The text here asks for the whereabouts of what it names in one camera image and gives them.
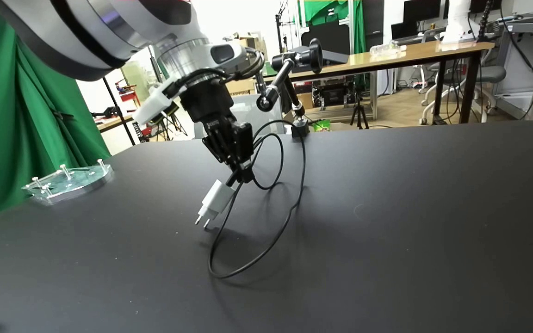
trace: desk leg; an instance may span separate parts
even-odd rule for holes
[[[470,118],[470,108],[474,99],[474,86],[476,85],[476,74],[480,66],[480,51],[474,52],[468,61],[468,73],[466,73],[466,85],[464,88],[464,98],[462,99],[462,109],[460,110],[459,123],[465,124]]]
[[[377,71],[370,72],[370,107],[373,120],[377,119]]]
[[[435,83],[435,104],[433,106],[433,118],[440,115],[441,95],[444,92],[444,76],[446,75],[446,61],[440,61],[440,70],[437,72],[437,82]]]

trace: metal pin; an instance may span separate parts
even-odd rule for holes
[[[69,172],[67,170],[67,167],[65,167],[65,164],[61,164],[61,166],[59,166],[59,168],[61,168],[61,170],[63,170],[63,172],[67,176],[67,179],[71,180],[71,175],[69,174]]]
[[[106,165],[104,165],[104,162],[101,158],[98,159],[98,164],[100,164],[100,167],[102,167],[102,171],[106,172]]]
[[[43,187],[43,184],[40,183],[40,180],[38,179],[38,177],[32,177],[32,181],[34,181],[34,183],[36,183],[36,186],[42,188]]]
[[[48,184],[45,185],[45,186],[43,186],[43,190],[44,190],[44,192],[47,194],[47,196],[50,197],[50,196],[53,195],[53,192],[51,192],[51,191],[49,190],[49,185],[48,185]]]

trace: black table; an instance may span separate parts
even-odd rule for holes
[[[220,271],[260,251],[295,200],[242,188]],[[273,176],[265,143],[256,173]],[[193,222],[219,165],[201,141],[110,158],[116,179],[0,213],[0,325],[33,332],[533,332],[533,122],[317,133],[275,248],[229,282]],[[216,221],[210,226],[216,228]]]

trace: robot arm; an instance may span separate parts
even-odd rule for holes
[[[238,124],[224,85],[260,71],[260,54],[249,69],[225,71],[246,59],[235,43],[213,45],[200,31],[189,0],[0,0],[0,13],[44,63],[77,80],[99,80],[139,50],[154,46],[170,75],[134,115],[147,123],[180,97],[193,122],[202,122],[203,142],[235,180],[254,178],[252,127]]]

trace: tripod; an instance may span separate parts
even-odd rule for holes
[[[353,95],[355,95],[355,101],[357,102],[353,107],[353,117],[351,118],[351,126],[355,122],[355,115],[357,115],[357,127],[362,130],[361,126],[361,117],[363,117],[363,122],[366,124],[366,129],[370,129],[370,124],[367,122],[366,110],[361,105],[361,94],[357,92],[357,88],[353,88]]]

